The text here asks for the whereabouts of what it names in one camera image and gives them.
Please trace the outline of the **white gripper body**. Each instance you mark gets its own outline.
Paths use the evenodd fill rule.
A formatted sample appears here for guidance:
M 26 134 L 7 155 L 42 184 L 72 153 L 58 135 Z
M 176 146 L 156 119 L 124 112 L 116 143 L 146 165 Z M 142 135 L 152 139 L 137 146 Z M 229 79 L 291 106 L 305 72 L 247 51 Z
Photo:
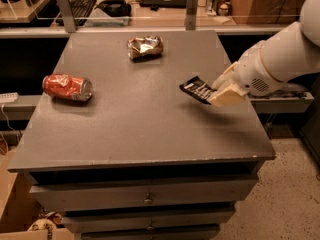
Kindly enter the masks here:
M 286 85 L 286 81 L 277 77 L 265 60 L 265 52 L 269 50 L 267 40 L 259 41 L 237 61 L 235 79 L 253 96 L 267 96 Z

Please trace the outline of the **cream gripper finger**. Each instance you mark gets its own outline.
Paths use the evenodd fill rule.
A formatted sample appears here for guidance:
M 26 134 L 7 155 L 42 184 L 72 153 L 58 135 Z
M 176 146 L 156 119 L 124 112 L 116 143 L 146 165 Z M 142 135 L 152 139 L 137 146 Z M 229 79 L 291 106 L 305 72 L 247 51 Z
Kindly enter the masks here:
M 234 62 L 230 65 L 212 84 L 212 88 L 217 91 L 223 91 L 225 89 L 239 88 L 238 83 L 234 79 L 234 73 L 238 62 Z
M 216 107 L 235 105 L 246 99 L 248 91 L 237 84 L 230 84 L 215 91 L 208 99 L 209 103 Z

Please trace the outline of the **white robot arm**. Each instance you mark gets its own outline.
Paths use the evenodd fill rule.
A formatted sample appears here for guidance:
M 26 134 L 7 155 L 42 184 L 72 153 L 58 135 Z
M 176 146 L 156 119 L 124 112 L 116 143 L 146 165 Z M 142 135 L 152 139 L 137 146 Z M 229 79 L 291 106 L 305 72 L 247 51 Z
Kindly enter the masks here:
M 246 50 L 212 84 L 209 103 L 238 104 L 290 88 L 296 77 L 320 71 L 320 0 L 305 0 L 297 21 Z

